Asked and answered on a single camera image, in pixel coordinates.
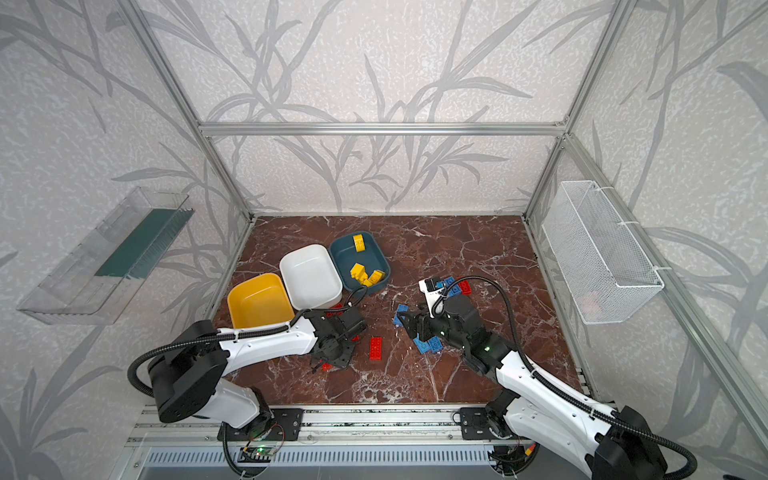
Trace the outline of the yellow plastic bin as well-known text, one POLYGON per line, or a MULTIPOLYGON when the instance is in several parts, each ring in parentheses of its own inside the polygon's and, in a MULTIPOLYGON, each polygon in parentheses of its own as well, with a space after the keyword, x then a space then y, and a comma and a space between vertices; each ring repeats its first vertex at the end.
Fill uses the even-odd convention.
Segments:
POLYGON ((266 273, 236 285, 227 296, 233 327, 267 327, 289 322, 294 310, 281 278, 266 273))

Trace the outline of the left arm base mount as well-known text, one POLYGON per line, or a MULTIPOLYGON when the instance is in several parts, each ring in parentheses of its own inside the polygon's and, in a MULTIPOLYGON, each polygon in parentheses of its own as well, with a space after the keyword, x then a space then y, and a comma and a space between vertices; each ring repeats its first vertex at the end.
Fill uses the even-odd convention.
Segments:
POLYGON ((234 429, 221 427, 217 439, 228 442, 251 441, 296 441, 298 439, 304 410, 301 408, 274 408, 270 414, 259 414, 246 426, 234 429))

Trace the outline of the small yellow lego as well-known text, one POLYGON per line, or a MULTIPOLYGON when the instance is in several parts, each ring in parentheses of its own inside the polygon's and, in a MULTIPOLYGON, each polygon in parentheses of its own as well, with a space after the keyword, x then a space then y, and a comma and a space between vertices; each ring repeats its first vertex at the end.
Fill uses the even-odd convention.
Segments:
POLYGON ((374 270, 373 273, 368 277, 367 285, 373 286, 379 283, 385 276, 385 273, 381 270, 374 270))

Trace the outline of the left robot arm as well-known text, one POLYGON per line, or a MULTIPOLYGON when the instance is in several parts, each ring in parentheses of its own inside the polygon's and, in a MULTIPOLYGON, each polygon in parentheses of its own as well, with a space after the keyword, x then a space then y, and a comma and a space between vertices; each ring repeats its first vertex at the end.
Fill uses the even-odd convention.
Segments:
POLYGON ((209 320, 193 323, 173 342, 132 361, 130 385, 154 399, 158 418, 176 423, 205 417, 235 429, 270 417, 261 393, 226 379, 244 367, 268 360, 308 355, 343 369, 351 361, 353 339, 366 324, 359 309, 304 309, 277 324, 217 329, 209 320))

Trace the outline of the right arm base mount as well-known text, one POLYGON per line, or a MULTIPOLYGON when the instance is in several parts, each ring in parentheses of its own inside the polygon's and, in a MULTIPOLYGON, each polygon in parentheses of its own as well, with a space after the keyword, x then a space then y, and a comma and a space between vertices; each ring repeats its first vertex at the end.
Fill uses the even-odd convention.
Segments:
POLYGON ((520 443, 520 437, 497 412, 486 407, 462 407, 452 415, 463 440, 488 440, 520 443))

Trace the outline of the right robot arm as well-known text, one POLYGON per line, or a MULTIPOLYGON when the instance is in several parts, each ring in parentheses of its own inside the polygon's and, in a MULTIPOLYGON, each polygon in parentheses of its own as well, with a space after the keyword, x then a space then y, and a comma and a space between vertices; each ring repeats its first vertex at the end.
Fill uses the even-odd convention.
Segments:
POLYGON ((636 410, 594 400, 536 365, 517 334, 488 330, 470 298, 450 295, 452 287, 421 280, 424 304, 399 316, 410 337, 439 338, 501 387, 486 407, 497 436, 530 439, 592 479, 686 479, 696 472, 690 450, 654 434, 636 410))

